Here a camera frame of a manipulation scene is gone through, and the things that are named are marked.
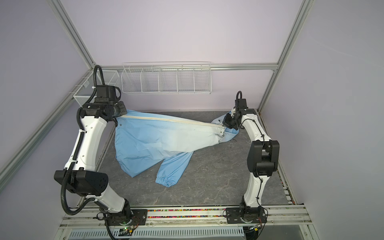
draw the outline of aluminum rail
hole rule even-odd
[[[102,66],[103,70],[123,70],[128,66]],[[221,70],[276,70],[277,63],[227,63],[227,64],[183,64],[183,65],[132,65],[131,68],[201,68],[210,67],[211,71]]]
[[[70,17],[65,11],[60,0],[46,0],[48,5],[51,7],[53,14],[63,27],[64,31],[67,33],[68,37],[72,41],[73,45],[79,52],[80,56],[83,58],[84,62],[87,64],[89,69],[92,69],[95,66],[95,62],[92,59],[91,54],[85,47],[84,42],[81,40],[79,33],[76,31]]]
[[[204,206],[204,207],[132,207],[135,209],[156,210],[148,212],[146,224],[141,228],[153,227],[215,227],[215,226],[251,226],[254,223],[228,224],[223,217],[223,210],[227,207],[238,206]],[[264,205],[268,210],[266,225],[312,225],[312,221],[304,205]],[[84,208],[74,216],[65,215],[59,229],[95,228],[101,223],[95,219],[100,212],[98,208]]]

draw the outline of white zipper tape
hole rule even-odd
[[[225,130],[225,127],[222,125],[217,125],[217,124],[207,123],[207,122],[199,122],[199,121],[176,120],[176,119],[168,119],[168,118],[137,117],[137,116],[129,116],[129,115],[123,115],[120,118],[133,118],[133,119],[143,119],[143,120],[158,120],[158,121],[165,121],[165,122],[178,122],[178,123],[218,127],[218,128]]]

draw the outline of white wire basket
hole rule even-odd
[[[210,63],[123,63],[124,93],[211,93]]]
[[[100,73],[98,71],[96,75],[97,84],[101,85]],[[106,85],[116,86],[119,83],[120,75],[115,70],[103,70],[104,82]],[[80,88],[73,94],[76,102],[82,106],[89,99],[93,92],[93,73],[84,81]]]

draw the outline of blue jacket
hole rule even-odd
[[[231,140],[238,130],[213,123],[128,110],[118,118],[115,147],[121,168],[134,177],[163,161],[156,183],[170,187],[178,182],[193,151]]]

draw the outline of metal rail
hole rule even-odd
[[[196,227],[224,229],[254,225],[254,223],[228,224],[227,218],[223,216],[223,211],[227,207],[238,206],[133,207],[131,209],[132,211],[135,209],[149,210],[146,224],[138,228],[144,232],[148,230]],[[318,240],[313,223],[304,205],[265,205],[264,207],[268,210],[268,222],[266,225],[299,225],[306,240]],[[94,219],[97,213],[99,213],[98,208],[86,208],[75,216],[65,215],[54,239],[68,239],[72,231],[91,231],[94,229],[105,231],[103,222]],[[118,232],[120,228],[122,227],[114,227],[111,231]]]
[[[135,65],[132,68],[179,68],[181,65]],[[210,67],[211,71],[221,70],[276,70],[277,63],[227,63],[227,64],[191,64],[183,65],[185,68],[201,68]],[[103,70],[117,70],[124,69],[123,66],[102,66]]]
[[[70,17],[65,11],[60,0],[46,0],[49,6],[52,8],[52,11],[63,27],[64,31],[67,33],[68,37],[72,41],[73,45],[79,52],[80,56],[83,58],[84,62],[87,64],[89,69],[92,69],[95,66],[95,62],[92,59],[91,54],[88,52],[85,47],[84,42],[81,40],[79,33],[76,31]]]

